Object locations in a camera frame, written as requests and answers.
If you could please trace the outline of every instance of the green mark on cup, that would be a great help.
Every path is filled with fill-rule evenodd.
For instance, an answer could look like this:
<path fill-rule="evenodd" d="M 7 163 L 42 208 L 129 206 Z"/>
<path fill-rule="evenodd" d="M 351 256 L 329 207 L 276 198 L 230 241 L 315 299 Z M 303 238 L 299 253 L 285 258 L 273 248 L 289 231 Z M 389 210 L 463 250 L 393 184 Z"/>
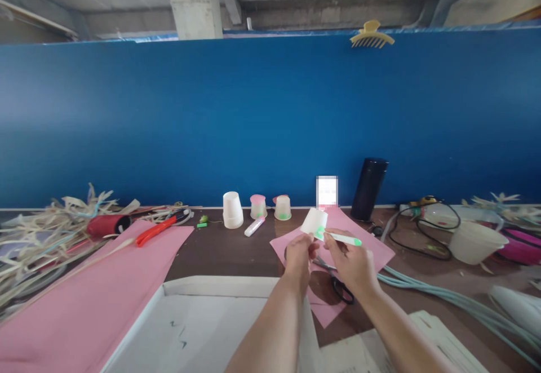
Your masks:
<path fill-rule="evenodd" d="M 317 229 L 316 233 L 314 234 L 314 236 L 323 241 L 323 233 L 324 232 L 325 232 L 325 228 L 324 227 L 319 227 Z"/>

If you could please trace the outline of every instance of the pink paper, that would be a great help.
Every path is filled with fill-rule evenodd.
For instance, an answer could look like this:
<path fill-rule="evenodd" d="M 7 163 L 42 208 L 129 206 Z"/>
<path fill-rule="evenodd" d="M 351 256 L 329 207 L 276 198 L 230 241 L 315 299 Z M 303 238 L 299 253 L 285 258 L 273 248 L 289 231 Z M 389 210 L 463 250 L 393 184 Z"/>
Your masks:
<path fill-rule="evenodd" d="M 327 228 L 338 228 L 350 231 L 353 235 L 355 235 L 361 240 L 363 246 L 367 247 L 374 253 L 374 266 L 377 272 L 383 269 L 383 267 L 393 258 L 394 252 L 392 249 L 387 247 L 380 240 L 375 238 L 372 234 L 362 229 L 351 218 L 344 214 L 344 212 L 340 208 L 328 208 L 326 212 L 329 215 L 329 218 L 327 220 Z M 282 264 L 286 263 L 283 255 L 287 245 L 294 238 L 301 234 L 302 232 L 300 231 L 299 227 L 280 238 L 273 239 L 270 242 L 270 245 L 274 248 L 276 254 L 282 261 Z M 330 252 L 323 248 L 323 242 L 321 243 L 322 245 L 319 253 L 320 257 L 328 265 L 334 266 L 335 264 L 332 260 Z M 312 264 L 311 268 L 313 271 L 324 270 L 314 264 Z M 312 312 L 317 317 L 323 328 L 326 328 L 334 320 L 334 318 L 336 318 L 338 314 L 342 312 L 342 310 L 346 306 L 346 303 L 344 302 L 340 302 L 337 305 L 328 305 L 325 301 L 316 296 L 310 287 L 308 288 L 307 295 L 308 300 L 310 301 L 310 305 L 312 307 Z"/>
<path fill-rule="evenodd" d="M 137 221 L 92 258 L 153 227 Z M 0 371 L 97 373 L 135 322 L 193 227 L 170 227 L 89 266 L 0 326 Z"/>

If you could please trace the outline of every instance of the red cup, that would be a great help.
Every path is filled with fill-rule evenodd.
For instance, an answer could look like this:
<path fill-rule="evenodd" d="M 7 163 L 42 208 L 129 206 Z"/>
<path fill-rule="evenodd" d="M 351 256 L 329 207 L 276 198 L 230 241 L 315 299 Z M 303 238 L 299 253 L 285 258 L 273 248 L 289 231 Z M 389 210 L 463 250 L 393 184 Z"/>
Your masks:
<path fill-rule="evenodd" d="M 131 218 L 128 215 L 99 215 L 90 220 L 86 232 L 94 238 L 103 238 L 107 235 L 120 234 L 120 226 L 125 231 L 130 225 Z"/>

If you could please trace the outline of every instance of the blue wall panel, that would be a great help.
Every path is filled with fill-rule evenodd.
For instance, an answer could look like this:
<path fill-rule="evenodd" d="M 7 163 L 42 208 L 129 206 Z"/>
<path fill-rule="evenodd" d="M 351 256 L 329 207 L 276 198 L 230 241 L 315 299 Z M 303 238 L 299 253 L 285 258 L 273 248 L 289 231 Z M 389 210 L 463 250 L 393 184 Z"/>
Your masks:
<path fill-rule="evenodd" d="M 315 203 L 390 161 L 379 203 L 488 192 L 541 202 L 541 30 L 0 48 L 0 207 L 84 197 Z"/>

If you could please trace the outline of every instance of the brown table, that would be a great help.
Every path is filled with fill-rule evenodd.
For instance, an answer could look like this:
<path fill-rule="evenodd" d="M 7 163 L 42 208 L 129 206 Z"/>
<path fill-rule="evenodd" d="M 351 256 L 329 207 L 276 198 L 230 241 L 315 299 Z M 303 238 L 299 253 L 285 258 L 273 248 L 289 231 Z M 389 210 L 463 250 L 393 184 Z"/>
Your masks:
<path fill-rule="evenodd" d="M 266 222 L 250 238 L 244 236 L 244 230 L 252 222 L 249 210 L 244 211 L 245 221 L 241 228 L 230 230 L 222 223 L 216 223 L 209 224 L 207 228 L 196 229 L 180 248 L 166 280 L 197 275 L 279 277 L 283 266 L 269 242 L 299 227 L 307 212 L 308 210 L 293 210 L 290 220 L 278 221 L 270 210 Z M 344 209 L 344 212 L 349 215 L 349 210 Z M 210 220 L 221 219 L 221 210 L 195 210 L 195 213 L 195 217 L 187 225 L 196 225 L 203 214 L 208 215 Z M 376 209 L 373 219 L 377 224 L 384 225 L 392 214 L 393 210 Z M 442 240 L 450 237 L 449 233 L 432 228 L 428 228 L 428 231 Z M 416 231 L 414 223 L 405 217 L 401 217 L 396 235 L 397 240 L 410 246 L 423 246 L 423 242 L 426 242 L 426 238 Z M 469 266 L 454 259 L 433 260 L 404 250 L 389 240 L 386 244 L 396 253 L 388 264 L 391 268 L 431 285 L 465 294 L 486 305 L 490 305 L 486 293 L 492 285 L 539 296 L 539 291 L 528 284 L 527 272 L 516 265 L 501 264 L 489 259 L 485 264 L 494 273 L 492 275 L 480 266 Z M 457 307 L 418 291 L 385 284 L 382 284 L 382 287 L 406 313 L 426 310 L 441 319 L 491 373 L 535 371 L 533 366 L 506 343 Z M 321 347 L 373 328 L 358 303 L 346 307 L 327 329 L 323 329 L 315 318 L 314 324 Z"/>

